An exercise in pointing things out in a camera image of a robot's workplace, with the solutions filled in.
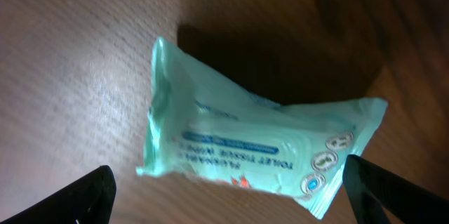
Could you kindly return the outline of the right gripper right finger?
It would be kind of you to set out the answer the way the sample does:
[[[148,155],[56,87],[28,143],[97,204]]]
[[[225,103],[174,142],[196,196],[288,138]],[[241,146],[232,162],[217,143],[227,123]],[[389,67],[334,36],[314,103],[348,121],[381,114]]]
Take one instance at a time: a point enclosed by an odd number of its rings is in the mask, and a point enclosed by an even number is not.
[[[359,156],[347,156],[343,184],[358,223],[447,223],[448,200]]]

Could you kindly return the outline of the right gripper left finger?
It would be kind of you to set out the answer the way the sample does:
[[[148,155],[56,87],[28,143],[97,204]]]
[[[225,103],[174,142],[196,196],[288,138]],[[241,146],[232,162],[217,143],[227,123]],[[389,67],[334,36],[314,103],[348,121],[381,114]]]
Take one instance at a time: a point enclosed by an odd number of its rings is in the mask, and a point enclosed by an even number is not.
[[[100,166],[3,224],[108,224],[116,181],[108,165]]]

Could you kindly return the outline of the green wet wipes packet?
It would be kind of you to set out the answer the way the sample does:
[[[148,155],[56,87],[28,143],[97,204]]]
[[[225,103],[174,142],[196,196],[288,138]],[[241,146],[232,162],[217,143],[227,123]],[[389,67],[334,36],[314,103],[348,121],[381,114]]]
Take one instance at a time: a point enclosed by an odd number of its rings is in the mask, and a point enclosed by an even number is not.
[[[169,173],[294,199],[322,219],[387,110],[380,98],[282,106],[176,45],[152,49],[152,103],[140,176]]]

